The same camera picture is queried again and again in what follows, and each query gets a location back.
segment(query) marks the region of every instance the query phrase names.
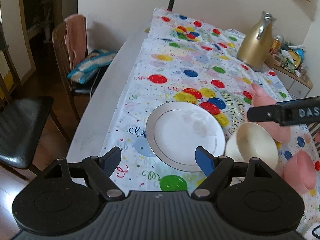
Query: red balloon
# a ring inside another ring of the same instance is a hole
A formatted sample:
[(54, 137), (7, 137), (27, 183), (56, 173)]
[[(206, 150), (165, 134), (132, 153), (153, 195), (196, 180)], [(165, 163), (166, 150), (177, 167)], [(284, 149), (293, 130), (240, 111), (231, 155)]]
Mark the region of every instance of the red balloon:
[(220, 34), (221, 34), (221, 32), (220, 32), (218, 29), (213, 29), (212, 32), (214, 32), (214, 33), (217, 34), (217, 35), (220, 35)]
[(252, 99), (252, 95), (248, 91), (244, 91), (243, 95), (248, 99)]
[(243, 67), (245, 70), (249, 70), (246, 65), (242, 65), (242, 64), (241, 64), (241, 67)]
[(170, 22), (170, 21), (171, 21), (170, 18), (168, 18), (168, 17), (162, 16), (161, 18), (162, 18), (165, 22)]
[(196, 38), (196, 36), (194, 36), (194, 35), (191, 34), (191, 33), (188, 33), (186, 36), (187, 36), (189, 39), (192, 39), (192, 40), (194, 40), (194, 39)]
[(216, 79), (213, 79), (211, 81), (211, 84), (216, 86), (216, 87), (218, 87), (218, 88), (224, 88), (225, 87), (225, 85), (221, 81), (216, 80)]
[(315, 169), (316, 169), (316, 171), (320, 171), (320, 161), (316, 161)]
[(224, 45), (223, 43), (218, 43), (221, 47), (223, 47), (224, 49), (226, 49), (227, 48), (227, 46), (226, 45)]
[(220, 114), (219, 108), (217, 108), (214, 104), (211, 104), (209, 102), (203, 102), (200, 104), (200, 106), (203, 109), (207, 110), (210, 114), (213, 114), (213, 115)]
[(202, 23), (199, 22), (199, 21), (195, 21), (193, 24), (194, 24), (195, 26), (197, 26), (197, 27), (201, 27), (201, 26), (202, 26)]
[(151, 75), (150, 77), (148, 77), (148, 79), (151, 82), (156, 83), (156, 84), (163, 84), (163, 83), (166, 83), (168, 81), (165, 76), (159, 75), (159, 74)]
[(183, 92), (193, 95), (196, 99), (200, 99), (202, 94), (194, 88), (185, 88)]
[(178, 26), (177, 28), (182, 30), (183, 32), (187, 32), (187, 29), (185, 27), (183, 27), (183, 26)]
[(212, 48), (210, 48), (210, 47), (207, 47), (207, 46), (201, 46), (201, 48), (203, 48), (203, 49), (205, 49), (205, 50), (207, 50), (207, 51), (210, 51), (210, 50), (212, 50)]

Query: gold thermos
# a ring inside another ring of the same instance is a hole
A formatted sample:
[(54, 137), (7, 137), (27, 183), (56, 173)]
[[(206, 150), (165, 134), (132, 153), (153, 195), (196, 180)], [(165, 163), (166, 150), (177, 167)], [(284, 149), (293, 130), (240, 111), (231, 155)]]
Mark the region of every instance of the gold thermos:
[(272, 22), (275, 20), (271, 14), (262, 12), (261, 20), (252, 27), (240, 46), (237, 58), (254, 71), (259, 71), (267, 59), (273, 41)]

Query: dining table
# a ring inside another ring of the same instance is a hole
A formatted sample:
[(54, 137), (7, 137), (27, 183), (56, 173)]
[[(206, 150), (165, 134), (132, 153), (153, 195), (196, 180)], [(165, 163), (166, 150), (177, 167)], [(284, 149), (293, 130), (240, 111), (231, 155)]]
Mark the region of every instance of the dining table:
[[(251, 84), (262, 87), (276, 101), (291, 100), (281, 81), (266, 65), (260, 72), (236, 59), (245, 35), (216, 28), (165, 9), (127, 39), (92, 96), (68, 151), (67, 161), (103, 156), (112, 147), (122, 152), (111, 179), (130, 190), (187, 190), (205, 176), (176, 170), (150, 149), (146, 121), (159, 105), (171, 101), (196, 104), (212, 114), (228, 139), (246, 121), (251, 107)], [(291, 127), (289, 143), (276, 142), (279, 169), (299, 150), (315, 165), (316, 187), (301, 195), (305, 212), (297, 231), (304, 234), (320, 221), (320, 162), (306, 125)], [(85, 185), (83, 179), (74, 182)]]

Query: ribbed gray panel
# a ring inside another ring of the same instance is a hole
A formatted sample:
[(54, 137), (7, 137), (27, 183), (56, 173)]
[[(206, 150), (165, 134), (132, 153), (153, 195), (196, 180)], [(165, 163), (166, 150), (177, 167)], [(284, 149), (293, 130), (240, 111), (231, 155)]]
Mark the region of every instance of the ribbed gray panel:
[(295, 232), (253, 236), (223, 221), (209, 202), (195, 201), (186, 192), (132, 191), (120, 202), (108, 203), (99, 217), (81, 230), (63, 236), (19, 233), (14, 240), (170, 240), (252, 239), (303, 240)]

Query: silver screw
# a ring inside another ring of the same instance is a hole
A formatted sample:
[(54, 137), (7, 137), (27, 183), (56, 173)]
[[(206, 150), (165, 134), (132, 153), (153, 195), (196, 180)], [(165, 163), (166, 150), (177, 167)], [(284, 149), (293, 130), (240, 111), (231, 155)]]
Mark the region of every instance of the silver screw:
[(196, 189), (195, 190), (195, 195), (198, 197), (198, 198), (201, 198), (201, 197), (207, 197), (210, 195), (210, 191), (205, 189), (205, 188), (199, 188), (199, 189)]
[(107, 196), (111, 198), (120, 197), (122, 195), (122, 191), (119, 189), (109, 189), (107, 191)]

